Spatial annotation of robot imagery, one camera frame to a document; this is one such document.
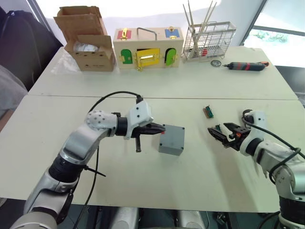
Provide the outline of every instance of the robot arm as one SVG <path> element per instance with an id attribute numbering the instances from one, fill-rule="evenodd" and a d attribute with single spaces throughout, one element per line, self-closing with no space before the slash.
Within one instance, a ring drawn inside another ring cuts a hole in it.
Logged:
<path id="1" fill-rule="evenodd" d="M 100 141 L 114 135 L 124 136 L 124 139 L 136 138 L 137 152 L 140 152 L 141 134 L 154 135 L 165 131 L 162 125 L 152 121 L 150 107 L 143 100 L 126 117 L 121 117 L 120 113 L 89 112 L 84 123 L 70 134 L 52 165 L 44 172 L 25 203 L 24 215 L 11 228 L 57 228 L 68 214 L 79 176 Z"/>
<path id="2" fill-rule="evenodd" d="M 246 110 L 243 112 L 243 119 L 246 123 L 266 128 L 265 115 L 261 111 Z M 296 153 L 292 149 L 264 140 L 264 132 L 259 129 L 250 130 L 233 123 L 224 125 L 232 131 L 229 138 L 233 141 L 229 141 L 215 128 L 208 128 L 208 131 L 221 141 L 224 147 L 231 147 L 245 156 L 252 156 L 262 167 L 265 176 L 269 173 L 280 198 L 279 220 L 282 227 L 305 229 L 305 162 L 293 157 L 283 165 L 275 167 Z"/>

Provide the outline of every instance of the green door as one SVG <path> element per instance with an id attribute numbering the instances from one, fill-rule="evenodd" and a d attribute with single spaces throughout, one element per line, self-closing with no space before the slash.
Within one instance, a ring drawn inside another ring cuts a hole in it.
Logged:
<path id="1" fill-rule="evenodd" d="M 165 64 L 169 66 L 175 62 L 176 59 L 176 49 L 167 49 L 165 52 Z"/>
<path id="2" fill-rule="evenodd" d="M 132 52 L 128 49 L 123 49 L 121 51 L 121 60 L 124 64 L 132 63 Z"/>

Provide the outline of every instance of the screwdriver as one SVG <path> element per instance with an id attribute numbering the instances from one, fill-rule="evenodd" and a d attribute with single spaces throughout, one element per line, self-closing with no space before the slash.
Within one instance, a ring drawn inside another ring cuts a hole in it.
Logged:
<path id="1" fill-rule="evenodd" d="M 223 66 L 228 67 L 231 70 L 261 71 L 265 67 L 269 66 L 269 62 L 257 62 L 257 63 L 231 62 Z"/>

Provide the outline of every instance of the yellow door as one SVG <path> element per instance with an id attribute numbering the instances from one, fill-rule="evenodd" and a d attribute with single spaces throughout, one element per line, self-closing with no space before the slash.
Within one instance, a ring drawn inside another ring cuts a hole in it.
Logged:
<path id="1" fill-rule="evenodd" d="M 145 49 L 137 51 L 138 70 L 142 67 L 158 64 L 160 61 L 160 49 Z"/>

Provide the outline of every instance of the gray cloth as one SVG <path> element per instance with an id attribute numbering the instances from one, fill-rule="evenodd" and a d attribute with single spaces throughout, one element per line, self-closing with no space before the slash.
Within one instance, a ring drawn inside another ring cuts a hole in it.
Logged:
<path id="1" fill-rule="evenodd" d="M 0 65 L 0 118 L 8 110 L 14 111 L 27 93 L 23 83 Z"/>

